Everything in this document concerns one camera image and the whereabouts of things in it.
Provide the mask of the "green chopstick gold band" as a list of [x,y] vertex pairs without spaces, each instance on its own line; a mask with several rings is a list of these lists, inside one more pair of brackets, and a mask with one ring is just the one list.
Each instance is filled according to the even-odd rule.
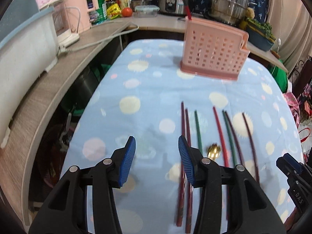
[[199,119],[198,119],[198,112],[197,110],[194,111],[195,116],[195,123],[196,123],[196,133],[197,133],[197,142],[198,142],[198,149],[200,153],[203,153],[203,146],[201,142],[201,133],[200,133],[200,126],[199,126]]

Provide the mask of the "bright red chopstick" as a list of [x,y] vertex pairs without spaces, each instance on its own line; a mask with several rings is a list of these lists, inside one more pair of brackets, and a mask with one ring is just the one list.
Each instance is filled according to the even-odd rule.
[[183,4],[187,13],[188,20],[191,21],[191,12],[190,12],[187,0],[183,0]]
[[[215,106],[213,106],[213,112],[214,112],[214,116],[215,116],[215,120],[216,120],[216,124],[217,124],[217,129],[218,129],[218,133],[219,133],[219,139],[221,141],[221,148],[222,148],[224,166],[226,168],[228,168],[229,167],[229,161],[228,161],[228,158],[227,158],[226,145],[225,145],[225,141],[224,141],[222,127],[221,127],[221,124],[220,124],[219,117],[218,117],[217,110],[216,110]],[[229,219],[229,188],[228,187],[226,187],[226,209],[227,209],[226,220],[228,220]]]

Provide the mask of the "dark red chopstick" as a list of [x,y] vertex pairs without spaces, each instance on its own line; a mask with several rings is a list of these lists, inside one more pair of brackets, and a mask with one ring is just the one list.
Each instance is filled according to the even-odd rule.
[[[181,135],[185,136],[185,114],[184,114],[184,102],[183,101],[181,102]],[[185,186],[185,173],[183,169],[183,163],[180,163],[178,207],[177,207],[177,220],[176,220],[177,227],[181,227],[182,222],[183,222],[184,186]]]
[[245,127],[246,127],[246,130],[247,130],[247,134],[248,134],[248,138],[249,138],[250,146],[251,146],[251,150],[252,150],[252,156],[253,156],[254,168],[255,168],[255,178],[256,178],[256,181],[257,181],[258,183],[260,183],[260,175],[259,175],[259,167],[258,167],[258,158],[257,158],[257,155],[256,155],[256,150],[255,150],[254,142],[253,142],[253,139],[252,139],[252,135],[251,135],[251,131],[250,131],[249,125],[248,125],[248,123],[247,123],[247,119],[246,119],[245,113],[242,113],[242,116],[243,116],[243,119],[244,119],[244,122],[245,122]]

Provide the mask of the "dark maroon chopstick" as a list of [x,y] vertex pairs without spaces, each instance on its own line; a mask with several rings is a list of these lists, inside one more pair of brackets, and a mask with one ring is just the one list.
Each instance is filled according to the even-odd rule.
[[[187,143],[189,146],[191,146],[191,134],[190,134],[190,123],[189,123],[189,114],[188,109],[185,109],[185,115],[186,115],[186,131],[187,131]],[[192,186],[189,182],[189,171],[190,168],[188,168],[186,172],[187,176],[187,212],[186,212],[186,225],[185,225],[185,233],[191,233],[191,221],[192,221]]]

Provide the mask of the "gold flower spoon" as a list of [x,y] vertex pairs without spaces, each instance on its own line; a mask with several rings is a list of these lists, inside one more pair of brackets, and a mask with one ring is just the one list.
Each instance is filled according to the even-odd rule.
[[207,147],[207,157],[215,161],[221,153],[221,147],[217,144],[212,144]]

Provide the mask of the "dark red chopstick right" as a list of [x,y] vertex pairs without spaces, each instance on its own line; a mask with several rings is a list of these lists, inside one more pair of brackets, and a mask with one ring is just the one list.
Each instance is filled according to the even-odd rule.
[[246,130],[247,130],[247,134],[248,134],[248,138],[249,138],[250,146],[251,146],[251,150],[252,150],[252,156],[253,156],[254,168],[255,168],[255,178],[256,178],[256,181],[257,181],[258,183],[260,183],[260,175],[259,175],[259,167],[258,167],[258,158],[257,158],[257,155],[256,155],[256,150],[255,150],[254,142],[253,142],[253,139],[252,139],[252,135],[251,135],[251,131],[250,131],[249,125],[248,125],[248,123],[247,123],[247,119],[246,119],[245,113],[242,113],[242,116],[243,116],[243,119],[244,119],[244,122],[245,122],[245,127],[246,127]]

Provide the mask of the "pink perforated utensil basket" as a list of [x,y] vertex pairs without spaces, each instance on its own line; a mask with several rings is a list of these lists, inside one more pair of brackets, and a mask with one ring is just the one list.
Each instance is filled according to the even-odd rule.
[[207,19],[185,18],[185,22],[181,71],[237,81],[250,53],[248,33]]

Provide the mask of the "white power strip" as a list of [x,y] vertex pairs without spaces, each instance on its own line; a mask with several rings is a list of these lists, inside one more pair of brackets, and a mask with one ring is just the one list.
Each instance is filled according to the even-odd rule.
[[60,40],[60,38],[58,37],[59,41],[58,56],[67,53],[68,47],[78,42],[79,39],[80,36],[78,33],[71,33],[68,37],[65,37],[63,40]]

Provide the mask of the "wooden countertop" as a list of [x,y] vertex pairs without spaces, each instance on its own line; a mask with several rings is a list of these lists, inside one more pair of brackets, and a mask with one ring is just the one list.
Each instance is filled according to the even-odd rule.
[[[72,48],[100,41],[135,27],[149,31],[185,32],[185,22],[174,16],[125,18],[97,25],[83,32]],[[32,222],[28,210],[28,190],[32,166],[43,133],[78,75],[107,45],[108,42],[101,42],[59,58],[54,67],[33,84],[15,112],[7,144],[1,151],[1,170],[4,171],[1,175],[1,188],[24,228],[28,228]]]

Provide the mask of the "blue basin with greens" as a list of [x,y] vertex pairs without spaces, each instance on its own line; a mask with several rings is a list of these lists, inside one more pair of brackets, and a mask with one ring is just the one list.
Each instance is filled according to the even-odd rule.
[[272,26],[269,23],[261,23],[251,18],[246,18],[246,22],[249,42],[264,52],[270,51],[276,41],[272,34]]

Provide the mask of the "clear food container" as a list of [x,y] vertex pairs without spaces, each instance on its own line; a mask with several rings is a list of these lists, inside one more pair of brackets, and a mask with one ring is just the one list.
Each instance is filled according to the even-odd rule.
[[159,10],[160,8],[155,5],[139,5],[135,7],[134,15],[138,18],[154,18]]

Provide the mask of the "pink kettle appliance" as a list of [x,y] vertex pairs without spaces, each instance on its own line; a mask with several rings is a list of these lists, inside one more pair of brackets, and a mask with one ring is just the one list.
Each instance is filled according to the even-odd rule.
[[82,33],[91,28],[89,13],[99,9],[98,0],[53,0],[62,1],[72,33]]

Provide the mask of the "white blue plastic tub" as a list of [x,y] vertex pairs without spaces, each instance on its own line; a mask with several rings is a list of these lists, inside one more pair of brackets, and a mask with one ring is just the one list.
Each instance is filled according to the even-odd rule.
[[23,97],[58,61],[58,40],[52,14],[36,0],[13,0],[1,19],[1,147]]

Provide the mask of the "yellow oil bottle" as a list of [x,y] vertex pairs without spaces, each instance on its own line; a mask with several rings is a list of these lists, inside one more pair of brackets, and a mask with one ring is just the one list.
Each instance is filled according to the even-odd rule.
[[125,8],[130,8],[130,0],[119,0],[121,10]]

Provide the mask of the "beige curtain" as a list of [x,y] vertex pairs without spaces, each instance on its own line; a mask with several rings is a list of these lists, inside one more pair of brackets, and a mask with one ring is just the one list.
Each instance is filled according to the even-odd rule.
[[281,41],[273,49],[289,72],[311,56],[311,16],[301,0],[269,0],[267,22]]

